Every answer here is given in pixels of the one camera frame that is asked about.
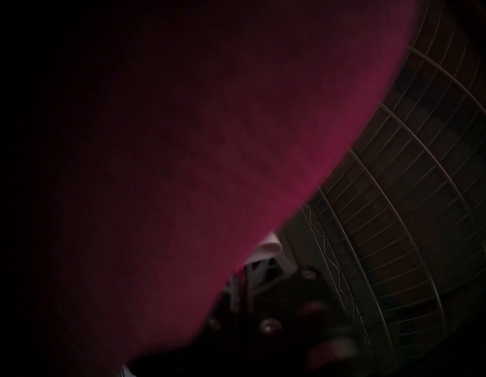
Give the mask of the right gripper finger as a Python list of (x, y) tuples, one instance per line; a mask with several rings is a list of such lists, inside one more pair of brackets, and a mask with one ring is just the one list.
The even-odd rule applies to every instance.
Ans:
[(357, 365), (357, 329), (318, 270), (265, 260), (219, 295), (209, 365)]

